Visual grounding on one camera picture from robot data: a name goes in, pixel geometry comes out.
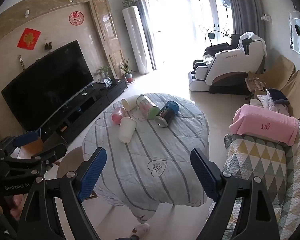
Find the dark navy cloth on sofa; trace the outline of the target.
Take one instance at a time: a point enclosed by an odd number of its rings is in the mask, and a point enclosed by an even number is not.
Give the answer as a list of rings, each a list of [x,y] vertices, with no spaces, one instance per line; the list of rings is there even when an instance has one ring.
[[[268,89],[270,97],[276,105],[285,105],[289,106],[290,102],[287,97],[278,89],[270,88]]]

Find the white standing air conditioner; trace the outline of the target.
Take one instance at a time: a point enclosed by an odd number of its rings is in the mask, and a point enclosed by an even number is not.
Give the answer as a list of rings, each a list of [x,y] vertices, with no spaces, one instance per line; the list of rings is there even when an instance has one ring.
[[[152,64],[138,7],[127,7],[122,13],[138,71],[140,74],[148,74],[152,70]]]

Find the triangle pattern sofa cover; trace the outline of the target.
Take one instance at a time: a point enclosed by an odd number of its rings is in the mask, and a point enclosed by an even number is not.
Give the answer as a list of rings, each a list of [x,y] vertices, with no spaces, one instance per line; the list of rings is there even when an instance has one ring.
[[[237,134],[227,134],[224,145],[224,170],[239,179],[260,177],[274,208],[280,239],[300,239],[300,122],[292,146]]]

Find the large black television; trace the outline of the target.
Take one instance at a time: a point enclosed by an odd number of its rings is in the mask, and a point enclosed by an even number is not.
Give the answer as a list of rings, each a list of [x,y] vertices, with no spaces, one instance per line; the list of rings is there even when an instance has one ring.
[[[22,128],[35,131],[93,81],[79,43],[73,41],[38,59],[1,94]]]

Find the glass globe ornament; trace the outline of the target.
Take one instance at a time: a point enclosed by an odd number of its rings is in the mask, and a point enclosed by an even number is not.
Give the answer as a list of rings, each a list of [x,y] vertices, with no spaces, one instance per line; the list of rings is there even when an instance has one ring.
[[[102,83],[104,84],[104,86],[105,86],[106,88],[109,88],[109,87],[112,85],[112,80],[111,80],[111,78],[109,78],[109,77],[104,77],[104,78],[102,79]]]

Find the pink plastic cup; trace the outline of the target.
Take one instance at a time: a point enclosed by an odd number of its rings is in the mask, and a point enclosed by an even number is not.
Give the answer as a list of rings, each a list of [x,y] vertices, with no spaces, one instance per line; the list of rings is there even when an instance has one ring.
[[[117,107],[114,109],[112,115],[111,115],[111,120],[114,124],[120,125],[121,124],[121,119],[126,116],[126,110],[123,107]]]

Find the blue black tin can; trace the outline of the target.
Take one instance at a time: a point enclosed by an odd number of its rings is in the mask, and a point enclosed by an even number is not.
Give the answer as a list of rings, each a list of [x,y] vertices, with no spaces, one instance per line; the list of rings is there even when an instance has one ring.
[[[155,116],[154,121],[159,127],[166,128],[179,112],[179,105],[175,101],[168,101],[159,113]]]

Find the grey striped right curtain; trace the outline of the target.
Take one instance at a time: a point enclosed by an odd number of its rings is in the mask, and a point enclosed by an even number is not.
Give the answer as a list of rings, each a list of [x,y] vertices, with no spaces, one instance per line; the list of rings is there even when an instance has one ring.
[[[230,0],[235,34],[251,31],[265,38],[261,0]]]

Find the pink folded towel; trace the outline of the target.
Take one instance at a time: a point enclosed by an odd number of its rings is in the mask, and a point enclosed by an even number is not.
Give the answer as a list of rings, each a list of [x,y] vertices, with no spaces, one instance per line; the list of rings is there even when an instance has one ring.
[[[236,111],[229,129],[234,134],[252,134],[292,146],[298,127],[299,121],[292,116],[253,105],[243,105]]]

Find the potted plant red pot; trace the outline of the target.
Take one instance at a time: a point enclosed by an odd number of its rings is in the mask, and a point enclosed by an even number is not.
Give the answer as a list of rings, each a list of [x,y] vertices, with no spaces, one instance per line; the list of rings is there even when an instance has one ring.
[[[120,69],[124,72],[127,83],[133,83],[134,79],[132,75],[132,70],[129,67],[129,60],[123,59],[122,63],[120,64]]]

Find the pink canister green lid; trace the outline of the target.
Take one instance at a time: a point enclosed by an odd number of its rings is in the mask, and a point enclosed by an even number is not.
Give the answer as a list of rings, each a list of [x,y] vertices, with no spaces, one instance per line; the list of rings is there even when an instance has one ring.
[[[160,108],[146,95],[138,96],[136,105],[149,120],[153,120],[160,112]]]

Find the black tv cabinet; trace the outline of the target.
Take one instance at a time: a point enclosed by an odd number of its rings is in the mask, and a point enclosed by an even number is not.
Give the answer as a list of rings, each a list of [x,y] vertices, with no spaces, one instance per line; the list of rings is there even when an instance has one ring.
[[[127,88],[125,79],[113,80],[108,88],[104,83],[92,83],[65,103],[41,126],[38,130],[41,140],[46,142],[56,137],[70,144]]]

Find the white paper cup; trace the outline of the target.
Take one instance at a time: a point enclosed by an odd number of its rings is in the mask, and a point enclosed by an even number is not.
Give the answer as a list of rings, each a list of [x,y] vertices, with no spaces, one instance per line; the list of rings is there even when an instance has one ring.
[[[133,133],[137,127],[137,122],[130,117],[124,117],[121,119],[118,138],[122,143],[130,143]]]
[[[131,110],[133,110],[137,106],[136,100],[138,97],[139,97],[139,95],[134,95],[134,96],[130,96],[128,98],[123,98],[121,100],[123,108],[127,112],[130,112]]]

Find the round red paper cutting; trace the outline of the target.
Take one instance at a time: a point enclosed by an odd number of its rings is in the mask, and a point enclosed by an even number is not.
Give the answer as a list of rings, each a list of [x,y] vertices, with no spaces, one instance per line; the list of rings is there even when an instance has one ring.
[[[73,11],[69,15],[69,22],[74,26],[79,26],[84,22],[84,15],[80,11]]]

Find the white massage chair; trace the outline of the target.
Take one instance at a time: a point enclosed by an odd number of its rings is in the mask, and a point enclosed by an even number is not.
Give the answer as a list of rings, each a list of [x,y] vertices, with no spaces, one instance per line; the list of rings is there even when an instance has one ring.
[[[249,73],[261,72],[267,57],[266,43],[253,32],[230,36],[230,43],[206,48],[189,72],[189,90],[211,94],[248,95]]]

